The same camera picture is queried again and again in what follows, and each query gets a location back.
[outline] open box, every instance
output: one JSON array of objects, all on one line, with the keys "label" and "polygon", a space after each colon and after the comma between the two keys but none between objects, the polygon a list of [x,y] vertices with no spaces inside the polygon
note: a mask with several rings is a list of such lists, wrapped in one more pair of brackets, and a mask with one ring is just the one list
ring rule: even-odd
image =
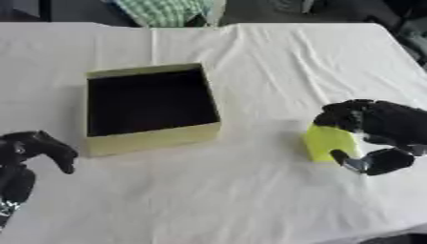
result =
[{"label": "open box", "polygon": [[200,142],[220,118],[200,64],[88,73],[90,156]]}]

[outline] white tablecloth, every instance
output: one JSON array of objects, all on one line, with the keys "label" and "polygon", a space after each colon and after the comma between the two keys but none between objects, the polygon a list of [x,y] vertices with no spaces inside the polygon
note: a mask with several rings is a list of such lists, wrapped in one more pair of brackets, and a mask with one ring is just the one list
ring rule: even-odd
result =
[{"label": "white tablecloth", "polygon": [[148,30],[0,24],[0,133],[81,144],[85,72],[202,62],[223,120],[215,141],[78,159],[46,157],[8,244],[353,243],[427,223],[427,158],[359,176],[309,162],[299,135],[351,98],[427,109],[427,75],[372,24]]}]

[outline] green checkered cloth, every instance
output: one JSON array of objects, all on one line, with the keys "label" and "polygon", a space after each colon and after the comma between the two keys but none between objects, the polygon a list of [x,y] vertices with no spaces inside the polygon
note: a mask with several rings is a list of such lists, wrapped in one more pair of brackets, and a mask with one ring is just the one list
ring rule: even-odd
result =
[{"label": "green checkered cloth", "polygon": [[184,27],[206,9],[206,0],[115,0],[137,24],[150,27]]}]

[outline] yellow cube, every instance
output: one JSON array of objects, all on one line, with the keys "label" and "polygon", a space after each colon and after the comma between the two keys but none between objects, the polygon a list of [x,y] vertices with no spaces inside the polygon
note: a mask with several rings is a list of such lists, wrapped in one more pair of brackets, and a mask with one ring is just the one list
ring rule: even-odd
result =
[{"label": "yellow cube", "polygon": [[330,155],[332,150],[343,150],[351,157],[358,157],[355,139],[349,132],[312,125],[303,138],[314,162],[335,162]]}]

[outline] robotic arm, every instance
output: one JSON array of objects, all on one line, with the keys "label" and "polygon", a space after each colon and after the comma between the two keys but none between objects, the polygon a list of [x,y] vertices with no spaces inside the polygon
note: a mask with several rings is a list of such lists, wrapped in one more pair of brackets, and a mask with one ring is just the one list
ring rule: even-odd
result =
[{"label": "robotic arm", "polygon": [[379,175],[413,165],[427,153],[427,112],[386,101],[349,100],[323,107],[315,119],[318,126],[362,132],[364,140],[391,148],[369,152],[353,159],[341,151],[331,151],[341,166],[358,173]]},{"label": "robotic arm", "polygon": [[28,200],[35,183],[25,161],[40,154],[51,158],[63,173],[74,172],[77,152],[46,132],[16,132],[0,136],[0,231]]}]

